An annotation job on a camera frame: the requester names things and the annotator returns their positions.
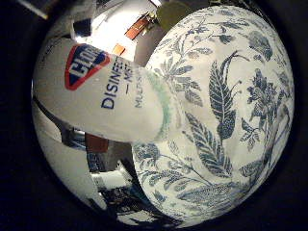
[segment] floral patterned fabric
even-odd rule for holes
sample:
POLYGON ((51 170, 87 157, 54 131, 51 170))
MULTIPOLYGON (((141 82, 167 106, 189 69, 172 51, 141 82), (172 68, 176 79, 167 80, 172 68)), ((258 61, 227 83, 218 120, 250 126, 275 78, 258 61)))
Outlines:
POLYGON ((172 218, 221 216, 262 184, 286 144, 294 111, 286 50, 258 15, 212 7, 176 24, 147 67, 173 86, 187 126, 168 141, 133 144, 141 186, 172 218))

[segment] blue and white floral pattern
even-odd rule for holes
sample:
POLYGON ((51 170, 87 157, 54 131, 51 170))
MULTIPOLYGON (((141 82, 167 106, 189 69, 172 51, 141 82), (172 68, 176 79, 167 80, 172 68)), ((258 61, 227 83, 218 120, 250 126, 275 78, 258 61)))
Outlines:
POLYGON ((254 13, 212 7, 175 25, 147 67, 174 87, 187 126, 133 144, 146 196, 187 224, 225 214, 267 178, 291 129, 293 74, 279 36, 254 13))

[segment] clorox logo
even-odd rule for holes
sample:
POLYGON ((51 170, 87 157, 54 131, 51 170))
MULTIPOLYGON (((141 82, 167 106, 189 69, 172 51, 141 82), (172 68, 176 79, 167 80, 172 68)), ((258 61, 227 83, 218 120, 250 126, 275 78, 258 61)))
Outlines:
POLYGON ((77 90, 89 77, 110 62, 104 51, 87 44, 78 44, 71 49, 65 68, 65 87, 77 90))

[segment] leaf pattern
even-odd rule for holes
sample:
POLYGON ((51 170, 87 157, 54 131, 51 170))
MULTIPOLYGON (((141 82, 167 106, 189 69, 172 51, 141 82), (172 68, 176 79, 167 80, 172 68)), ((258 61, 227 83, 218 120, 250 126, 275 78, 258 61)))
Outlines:
POLYGON ((232 184, 216 184, 213 186, 201 186, 192 190, 181 192, 177 195, 178 199, 186 200, 191 203, 202 204, 215 196, 227 195, 231 190, 232 184))
POLYGON ((219 36, 219 40, 223 43, 223 44, 227 44, 230 41, 233 41, 235 39, 235 37, 232 36, 226 36, 226 35, 221 35, 219 36))
POLYGON ((210 101, 212 111, 219 121, 218 133, 222 140, 232 136, 235 126, 236 111, 232 110, 233 97, 227 85, 229 65, 235 57, 241 57, 235 51, 231 56, 224 60, 218 68, 217 61, 214 61, 211 69, 210 78, 210 101))
POLYGON ((250 32, 248 39, 249 47, 263 55, 268 62, 272 56, 269 40, 258 31, 250 32))
POLYGON ((260 160, 251 162, 248 165, 241 167, 240 173, 244 177, 251 176, 257 171, 257 169, 259 168, 261 164, 262 164, 262 161, 260 160))
POLYGON ((187 118, 192 126, 194 143, 202 164, 217 177, 231 177, 232 165, 230 159, 224 155, 221 143, 193 115, 187 114, 187 118))
POLYGON ((202 99, 200 98, 200 96, 197 93, 193 92, 192 90, 186 90, 185 91, 185 98, 189 102, 191 102, 191 103, 193 103, 197 106, 200 106, 200 107, 203 106, 202 99))

